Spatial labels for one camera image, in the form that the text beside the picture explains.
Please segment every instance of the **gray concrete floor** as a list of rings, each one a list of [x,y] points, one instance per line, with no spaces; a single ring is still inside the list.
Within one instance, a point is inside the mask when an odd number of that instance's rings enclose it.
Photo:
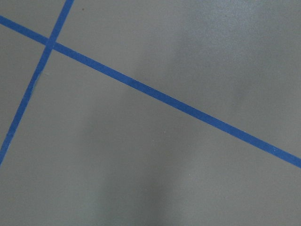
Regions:
[[[63,1],[0,2],[49,36]],[[58,42],[301,157],[301,2],[74,2]],[[0,138],[44,46],[0,25]],[[0,225],[299,226],[301,170],[55,51]]]

